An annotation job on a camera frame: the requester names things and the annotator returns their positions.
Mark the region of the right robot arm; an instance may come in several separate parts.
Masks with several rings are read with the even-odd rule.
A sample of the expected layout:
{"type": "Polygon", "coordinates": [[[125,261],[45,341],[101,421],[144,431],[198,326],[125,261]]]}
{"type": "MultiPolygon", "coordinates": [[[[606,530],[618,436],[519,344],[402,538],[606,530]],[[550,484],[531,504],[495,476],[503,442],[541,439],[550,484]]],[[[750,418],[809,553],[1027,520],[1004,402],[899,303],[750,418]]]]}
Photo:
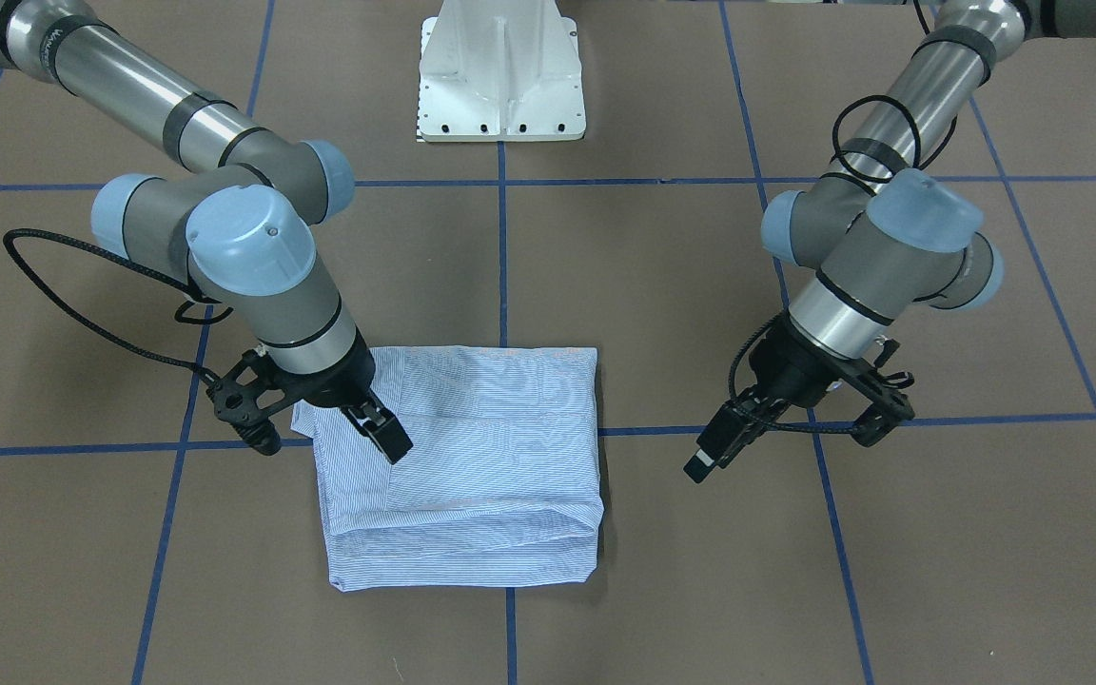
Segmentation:
{"type": "Polygon", "coordinates": [[[0,69],[61,87],[187,170],[183,181],[109,181],[92,204],[95,243],[73,246],[244,318],[256,349],[229,372],[180,361],[219,421],[273,455],[271,416],[302,401],[336,409],[390,463],[408,454],[412,439],[373,391],[372,352],[313,240],[313,225],[354,196],[335,145],[256,125],[84,1],[0,1],[0,69]]]}

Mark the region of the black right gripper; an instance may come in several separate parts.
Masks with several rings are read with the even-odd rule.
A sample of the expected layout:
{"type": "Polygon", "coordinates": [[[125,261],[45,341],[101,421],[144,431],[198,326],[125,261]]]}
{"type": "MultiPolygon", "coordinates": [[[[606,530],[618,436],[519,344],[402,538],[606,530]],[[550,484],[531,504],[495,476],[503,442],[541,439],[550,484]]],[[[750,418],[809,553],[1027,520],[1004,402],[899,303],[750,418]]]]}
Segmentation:
{"type": "Polygon", "coordinates": [[[378,448],[387,463],[396,464],[412,450],[414,442],[383,399],[372,390],[377,365],[357,328],[327,331],[300,346],[263,342],[267,359],[275,365],[271,381],[279,399],[263,407],[278,412],[297,401],[320,408],[343,408],[349,424],[378,448]]]}

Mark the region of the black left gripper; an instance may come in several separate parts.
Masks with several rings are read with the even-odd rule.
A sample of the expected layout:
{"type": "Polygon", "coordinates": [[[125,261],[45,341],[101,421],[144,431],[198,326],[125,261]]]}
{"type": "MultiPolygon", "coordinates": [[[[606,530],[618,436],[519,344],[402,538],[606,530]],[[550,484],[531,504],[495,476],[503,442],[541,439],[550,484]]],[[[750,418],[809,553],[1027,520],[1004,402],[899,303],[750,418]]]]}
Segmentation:
{"type": "Polygon", "coordinates": [[[750,443],[770,432],[791,407],[813,408],[827,386],[847,377],[852,359],[831,354],[795,326],[788,315],[775,315],[750,346],[749,368],[755,383],[717,409],[696,439],[697,448],[683,472],[700,484],[716,468],[726,468],[750,443]]]}

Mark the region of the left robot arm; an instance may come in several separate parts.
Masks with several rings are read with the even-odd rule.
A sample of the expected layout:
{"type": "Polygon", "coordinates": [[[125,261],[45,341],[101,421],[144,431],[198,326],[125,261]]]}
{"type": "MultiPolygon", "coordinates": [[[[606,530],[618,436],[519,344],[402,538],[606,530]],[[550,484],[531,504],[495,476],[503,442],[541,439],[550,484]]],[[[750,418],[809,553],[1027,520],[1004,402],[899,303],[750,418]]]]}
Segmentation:
{"type": "Polygon", "coordinates": [[[697,438],[684,473],[700,484],[767,432],[821,433],[783,423],[835,384],[867,399],[847,434],[864,446],[912,420],[913,375],[888,376],[899,349],[887,331],[913,302],[945,311],[982,306],[1005,265],[982,233],[983,213],[927,173],[961,109],[1029,39],[1096,38],[1096,1],[944,1],[934,25],[808,191],[765,207],[760,235],[775,259],[812,270],[804,289],[747,339],[738,362],[753,384],[728,399],[697,438]]]}

